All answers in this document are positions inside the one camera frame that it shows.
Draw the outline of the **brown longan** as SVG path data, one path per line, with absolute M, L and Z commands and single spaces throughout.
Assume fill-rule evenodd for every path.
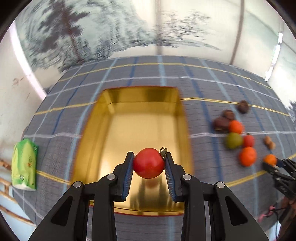
M 272 142 L 272 139 L 271 139 L 269 136 L 265 136 L 265 138 L 264 138 L 264 143 L 265 143 L 266 145 L 269 145 L 271 142 Z
M 270 150 L 274 150 L 274 149 L 276 148 L 276 144 L 275 144 L 274 142 L 270 142 L 270 143 L 268 144 L 268 148 L 269 148 Z

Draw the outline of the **large orange mandarin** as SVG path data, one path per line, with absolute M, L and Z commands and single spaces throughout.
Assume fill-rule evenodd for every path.
M 257 152 L 253 147 L 245 147 L 239 154 L 239 162 L 242 166 L 250 167 L 257 160 Z

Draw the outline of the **small red tomato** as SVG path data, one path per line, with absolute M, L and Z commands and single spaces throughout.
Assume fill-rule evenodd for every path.
M 244 148 L 253 147 L 254 144 L 255 144 L 254 136 L 247 134 L 243 137 L 243 147 Z

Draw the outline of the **green tomato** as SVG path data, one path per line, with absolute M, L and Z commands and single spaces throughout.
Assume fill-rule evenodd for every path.
M 229 133 L 225 138 L 225 147 L 230 150 L 237 149 L 243 144 L 243 137 L 238 133 Z

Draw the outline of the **small orange mandarin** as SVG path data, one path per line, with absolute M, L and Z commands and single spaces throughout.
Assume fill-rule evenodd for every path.
M 232 120 L 229 123 L 228 130 L 230 133 L 242 134 L 244 132 L 244 125 L 237 120 Z

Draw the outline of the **wooden chair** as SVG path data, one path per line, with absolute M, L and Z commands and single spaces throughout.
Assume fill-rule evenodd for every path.
M 7 171 L 11 172 L 11 164 L 7 163 L 3 159 L 1 159 L 1 168 L 6 169 Z M 13 202 L 14 204 L 18 204 L 17 201 L 10 195 L 10 189 L 12 188 L 12 183 L 8 180 L 5 180 L 4 178 L 1 177 L 1 186 L 4 187 L 4 190 L 1 190 L 1 196 L 9 200 L 10 202 Z M 31 220 L 24 218 L 9 209 L 5 208 L 4 206 L 1 205 L 1 211 L 5 212 L 12 218 L 21 221 L 27 225 L 30 226 L 36 226 Z

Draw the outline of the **grey plaid tablecloth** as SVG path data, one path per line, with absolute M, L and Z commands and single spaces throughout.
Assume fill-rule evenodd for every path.
M 259 218 L 281 200 L 272 177 L 262 170 L 269 153 L 263 143 L 269 136 L 273 154 L 295 157 L 295 129 L 285 106 L 259 76 L 219 62 L 180 56 L 142 56 L 90 62 L 68 69 L 43 100 L 25 131 L 38 146 L 37 188 L 13 189 L 13 196 L 29 219 L 39 224 L 73 183 L 75 155 L 95 102 L 105 89 L 134 86 L 175 87 L 179 90 L 189 130 L 194 172 L 203 182 L 223 181 L 248 211 Z M 240 101 L 249 104 L 241 114 Z M 242 137 L 254 136 L 256 162 L 242 166 L 212 122 L 230 109 L 244 125 Z

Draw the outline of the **green tissue pack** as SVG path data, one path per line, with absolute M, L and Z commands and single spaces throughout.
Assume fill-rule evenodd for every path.
M 12 185 L 20 190 L 36 190 L 38 146 L 25 138 L 14 146 L 11 160 Z

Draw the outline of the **gold metal tin box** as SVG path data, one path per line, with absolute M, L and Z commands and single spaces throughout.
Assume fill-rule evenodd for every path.
M 128 152 L 162 147 L 185 172 L 194 172 L 179 90 L 160 86 L 105 89 L 83 130 L 71 181 L 96 182 L 123 163 Z

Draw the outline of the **landscape painting screen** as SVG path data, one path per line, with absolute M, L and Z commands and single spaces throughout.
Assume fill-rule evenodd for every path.
M 133 55 L 185 55 L 257 74 L 284 23 L 265 1 L 32 1 L 16 31 L 33 70 Z

